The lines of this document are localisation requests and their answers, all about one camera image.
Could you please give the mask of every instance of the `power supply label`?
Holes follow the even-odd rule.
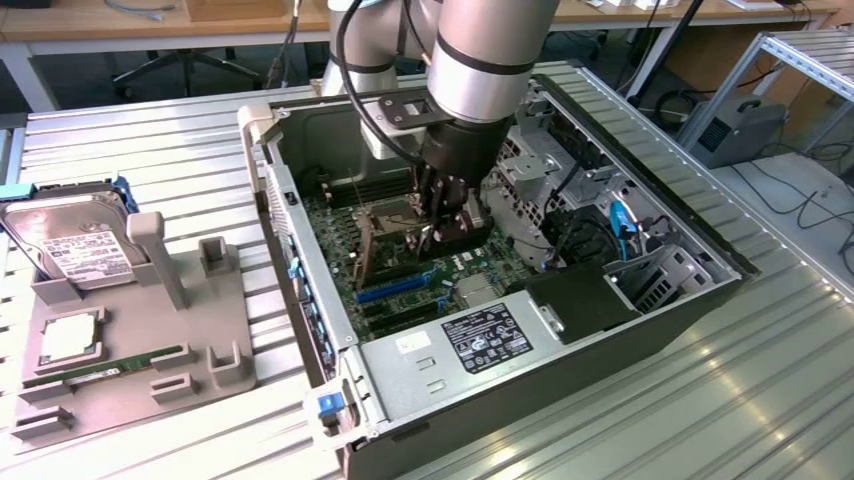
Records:
[[[41,241],[44,253],[75,283],[131,273],[131,262],[108,230]]]
[[[534,350],[503,303],[442,324],[463,368],[479,373]]]

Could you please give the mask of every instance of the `slotted aluminum surface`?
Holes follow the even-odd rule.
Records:
[[[839,478],[854,475],[854,315],[818,271],[746,206],[583,71],[539,66],[762,269],[762,278],[665,351],[407,479]],[[423,83],[423,78],[402,83]],[[240,165],[235,111],[259,93],[31,117],[23,181],[130,177],[167,218],[168,248],[199,236],[240,245],[258,374],[254,391],[13,457],[8,478],[338,478],[312,447],[307,388]],[[28,315],[28,265],[5,259],[0,405],[8,418]]]
[[[766,34],[762,49],[854,102],[854,35],[842,30]]]

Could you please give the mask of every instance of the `hard drive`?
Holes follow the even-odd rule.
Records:
[[[39,271],[39,280],[68,278],[81,290],[134,281],[148,262],[127,237],[136,212],[127,182],[9,185],[0,189],[0,225]]]

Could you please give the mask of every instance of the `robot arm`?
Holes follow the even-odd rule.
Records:
[[[334,31],[339,38],[344,29],[346,70],[358,91],[394,88],[395,55],[422,53],[403,2],[411,2],[418,36],[431,45],[428,95],[387,95],[379,108],[394,119],[392,127],[426,127],[420,152],[411,156],[418,160],[418,210],[432,225],[428,242],[443,242],[470,235],[484,219],[471,192],[495,164],[558,0],[331,1]],[[354,3],[360,3],[358,10]],[[351,11],[339,15],[335,9],[344,6]],[[340,93],[340,48],[324,75],[326,94]],[[419,106],[406,113],[402,109],[412,105]],[[364,121],[375,123],[368,115]]]

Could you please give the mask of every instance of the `motherboard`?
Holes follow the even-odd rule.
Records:
[[[533,274],[499,228],[480,247],[419,261],[408,243],[423,224],[407,208],[408,195],[339,208],[308,198],[304,206],[362,341],[498,299]],[[382,235],[366,239],[368,228]]]

